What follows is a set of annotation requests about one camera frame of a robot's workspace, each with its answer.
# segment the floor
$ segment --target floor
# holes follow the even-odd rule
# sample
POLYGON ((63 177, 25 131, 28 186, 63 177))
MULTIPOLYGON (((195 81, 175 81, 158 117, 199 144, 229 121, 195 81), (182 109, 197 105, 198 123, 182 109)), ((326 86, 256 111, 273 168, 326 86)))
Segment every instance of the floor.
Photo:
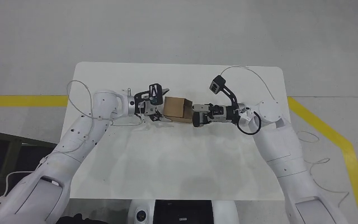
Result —
MULTIPOLYGON (((277 66, 287 95, 358 153, 357 10, 352 0, 0 0, 0 95, 65 95, 82 61, 277 66)), ((0 131, 58 142, 64 113, 0 107, 0 131)), ((313 176, 326 188, 350 192, 341 209, 355 223, 341 150, 294 113, 291 120, 296 131, 319 137, 303 142, 304 156, 331 159, 313 176)), ((338 203, 342 194, 327 197, 338 203)), ((282 202, 237 207, 242 223, 287 223, 282 202)))

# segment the white table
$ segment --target white table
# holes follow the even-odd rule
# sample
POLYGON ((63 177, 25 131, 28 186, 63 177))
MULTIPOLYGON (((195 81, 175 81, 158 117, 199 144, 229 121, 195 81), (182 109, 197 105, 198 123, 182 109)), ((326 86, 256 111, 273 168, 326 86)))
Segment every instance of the white table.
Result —
MULTIPOLYGON (((75 80, 91 90, 106 88, 132 93, 153 83, 169 88, 166 96, 185 97, 194 104, 230 104, 223 94, 209 90, 211 80, 227 66, 186 64, 94 63, 77 64, 75 80)), ((267 83, 290 119, 282 70, 250 67, 267 83)), ((264 84, 250 71, 232 68, 223 75, 238 101, 256 104, 269 99, 264 84)), ((88 110, 86 90, 73 84, 71 99, 88 110)), ((69 104, 62 135, 79 116, 69 104)), ((135 118, 119 122, 137 122, 135 118)), ((250 136, 232 124, 147 123, 111 127, 80 166, 71 198, 92 199, 225 199, 283 200, 274 173, 261 158, 250 136)))

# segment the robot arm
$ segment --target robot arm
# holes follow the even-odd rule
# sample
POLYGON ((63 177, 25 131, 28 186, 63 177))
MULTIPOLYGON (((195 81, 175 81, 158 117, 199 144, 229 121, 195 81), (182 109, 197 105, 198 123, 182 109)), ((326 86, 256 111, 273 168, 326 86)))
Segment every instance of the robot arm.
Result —
POLYGON ((309 175, 298 137, 291 124, 283 118, 277 101, 265 100, 255 106, 237 103, 221 76, 213 80, 210 90, 215 94, 223 91, 232 104, 193 105, 194 127, 211 122, 228 122, 235 124, 241 132, 253 135, 262 158, 273 170, 282 188, 290 223, 348 224, 338 207, 323 196, 322 190, 309 175), (276 128, 261 129, 270 124, 275 124, 276 128), (251 133, 240 128, 244 125, 249 126, 251 133))
MULTIPOLYGON (((258 128, 256 119, 252 119, 248 125, 251 131, 258 128)), ((279 181, 290 223, 348 223, 338 207, 323 196, 322 190, 309 175, 301 144, 291 124, 281 118, 275 125, 276 129, 262 129, 253 139, 279 181)))
POLYGON ((39 167, 23 178, 0 204, 0 223, 56 223, 63 214, 70 195, 72 178, 81 163, 97 145, 115 119, 143 114, 162 120, 160 105, 169 89, 149 86, 150 91, 135 96, 110 90, 93 95, 92 112, 81 115, 68 129, 51 154, 39 167), (121 110, 117 98, 121 100, 121 110))

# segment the brown cardboard box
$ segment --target brown cardboard box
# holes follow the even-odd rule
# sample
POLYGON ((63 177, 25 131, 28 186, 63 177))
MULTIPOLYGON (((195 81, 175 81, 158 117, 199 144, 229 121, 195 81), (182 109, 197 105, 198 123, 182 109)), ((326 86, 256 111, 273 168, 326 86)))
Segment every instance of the brown cardboard box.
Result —
POLYGON ((184 98, 166 96, 164 101, 164 116, 173 122, 192 123, 194 111, 192 102, 184 98))

